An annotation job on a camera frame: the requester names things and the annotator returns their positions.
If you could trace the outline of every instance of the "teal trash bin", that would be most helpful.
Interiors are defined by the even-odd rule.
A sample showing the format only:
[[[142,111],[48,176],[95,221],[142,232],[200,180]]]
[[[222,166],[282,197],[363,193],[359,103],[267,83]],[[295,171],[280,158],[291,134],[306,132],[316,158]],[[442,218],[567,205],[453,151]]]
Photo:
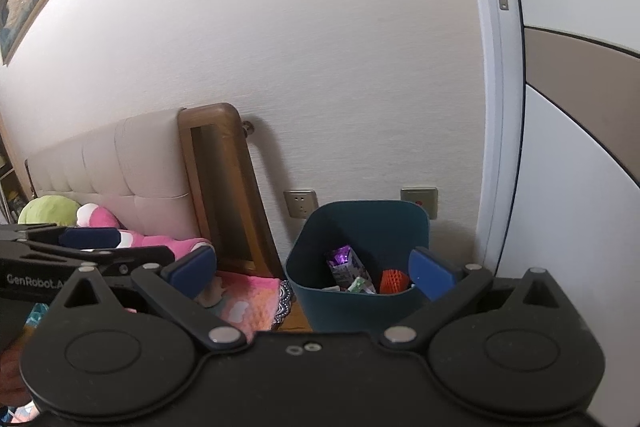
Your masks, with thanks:
[[[306,220],[285,263],[287,278],[314,331],[376,335],[426,302],[417,287],[394,295],[324,291],[335,285],[325,254],[350,245],[376,288],[382,272],[408,274],[409,254],[429,246],[429,217],[408,201],[336,201]]]

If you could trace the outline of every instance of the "upholstered headboard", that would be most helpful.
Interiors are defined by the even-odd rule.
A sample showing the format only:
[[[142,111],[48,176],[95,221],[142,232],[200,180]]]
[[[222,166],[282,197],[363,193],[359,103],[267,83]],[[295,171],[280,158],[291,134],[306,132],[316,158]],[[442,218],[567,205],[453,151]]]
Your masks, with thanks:
[[[221,269],[282,277],[248,128],[227,103],[163,110],[67,139],[25,165],[34,195],[100,204],[145,235],[205,237]]]

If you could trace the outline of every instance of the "pink and white stuffed animal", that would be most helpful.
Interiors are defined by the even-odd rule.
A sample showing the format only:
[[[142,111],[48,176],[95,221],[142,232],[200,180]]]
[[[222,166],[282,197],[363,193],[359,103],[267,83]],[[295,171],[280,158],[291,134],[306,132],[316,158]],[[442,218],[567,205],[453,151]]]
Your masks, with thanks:
[[[98,227],[119,229],[120,223],[111,212],[95,203],[87,203],[78,208],[78,227]],[[211,246],[211,243],[202,237],[177,241],[167,235],[142,235],[133,230],[119,230],[120,243],[116,248],[136,248],[136,247],[169,247],[176,258],[181,259],[196,248],[204,245]]]

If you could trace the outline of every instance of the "wall plate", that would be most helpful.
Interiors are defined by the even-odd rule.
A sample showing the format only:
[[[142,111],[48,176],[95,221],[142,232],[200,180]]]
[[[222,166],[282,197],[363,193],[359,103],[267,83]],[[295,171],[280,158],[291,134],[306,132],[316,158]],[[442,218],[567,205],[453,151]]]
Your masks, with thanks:
[[[400,199],[411,201],[424,208],[429,219],[438,217],[438,189],[436,187],[405,187],[400,190]]]
[[[284,200],[289,216],[294,219],[306,219],[318,208],[318,198],[314,190],[285,190]]]

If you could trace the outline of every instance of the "white door trim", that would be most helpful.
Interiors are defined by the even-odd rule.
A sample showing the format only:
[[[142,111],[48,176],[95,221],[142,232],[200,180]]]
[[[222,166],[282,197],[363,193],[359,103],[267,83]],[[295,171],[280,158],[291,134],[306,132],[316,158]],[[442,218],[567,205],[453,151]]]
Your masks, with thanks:
[[[515,192],[522,115],[524,64],[519,0],[501,10],[498,0],[478,0],[484,53],[484,161],[475,257],[495,272]]]

